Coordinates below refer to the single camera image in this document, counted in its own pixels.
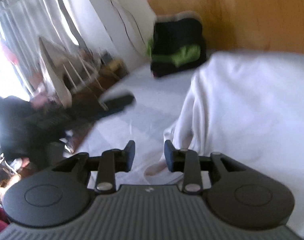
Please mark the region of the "white printed t-shirt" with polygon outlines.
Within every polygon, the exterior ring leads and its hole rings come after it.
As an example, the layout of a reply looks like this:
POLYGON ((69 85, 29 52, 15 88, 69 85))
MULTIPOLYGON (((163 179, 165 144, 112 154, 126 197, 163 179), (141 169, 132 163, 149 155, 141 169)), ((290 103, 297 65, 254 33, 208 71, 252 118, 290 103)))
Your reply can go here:
POLYGON ((304 237, 304 55, 216 52, 164 131, 176 148, 221 152, 285 184, 288 226, 304 237))

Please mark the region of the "grey striped bed sheet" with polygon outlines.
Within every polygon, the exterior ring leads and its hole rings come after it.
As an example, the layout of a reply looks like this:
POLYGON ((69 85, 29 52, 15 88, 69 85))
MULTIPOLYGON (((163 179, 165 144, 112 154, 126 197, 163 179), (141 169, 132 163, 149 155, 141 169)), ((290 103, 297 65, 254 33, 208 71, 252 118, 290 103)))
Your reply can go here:
POLYGON ((161 79, 154 79, 148 67, 143 66, 106 94, 110 99, 131 92, 134 103, 90 125, 84 138, 77 132, 77 151, 97 157, 133 140, 136 143, 133 166, 130 172, 117 173, 117 185, 177 182, 181 175, 168 171, 164 142, 170 140, 176 148, 188 148, 204 156, 213 152, 209 131, 213 121, 212 101, 207 92, 208 78, 219 59, 219 54, 211 53, 209 59, 195 70, 161 79))

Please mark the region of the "black and green folded garment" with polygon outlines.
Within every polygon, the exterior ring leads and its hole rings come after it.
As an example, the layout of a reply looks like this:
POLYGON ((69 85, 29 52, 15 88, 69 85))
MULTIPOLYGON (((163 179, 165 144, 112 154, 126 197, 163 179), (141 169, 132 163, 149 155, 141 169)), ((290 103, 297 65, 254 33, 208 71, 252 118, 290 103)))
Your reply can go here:
POLYGON ((147 55, 155 78, 195 69, 207 60, 200 15, 183 11, 156 17, 147 55))

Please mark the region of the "white curtain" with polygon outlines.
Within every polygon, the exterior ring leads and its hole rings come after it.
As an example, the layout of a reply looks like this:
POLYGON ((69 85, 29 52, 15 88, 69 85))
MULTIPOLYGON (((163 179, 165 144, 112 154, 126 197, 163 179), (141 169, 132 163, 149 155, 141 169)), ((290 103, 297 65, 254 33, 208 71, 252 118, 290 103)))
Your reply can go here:
POLYGON ((85 47, 95 54, 117 54, 90 0, 0 0, 1 96, 30 98, 39 36, 71 53, 85 47))

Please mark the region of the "wood pattern wall sheet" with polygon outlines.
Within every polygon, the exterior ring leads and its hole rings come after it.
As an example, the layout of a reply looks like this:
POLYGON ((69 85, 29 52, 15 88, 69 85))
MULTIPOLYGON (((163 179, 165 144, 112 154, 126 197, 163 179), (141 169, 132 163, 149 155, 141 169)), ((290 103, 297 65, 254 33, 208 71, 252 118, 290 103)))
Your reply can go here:
POLYGON ((197 12, 210 49, 304 54, 304 0, 147 0, 157 15, 197 12))

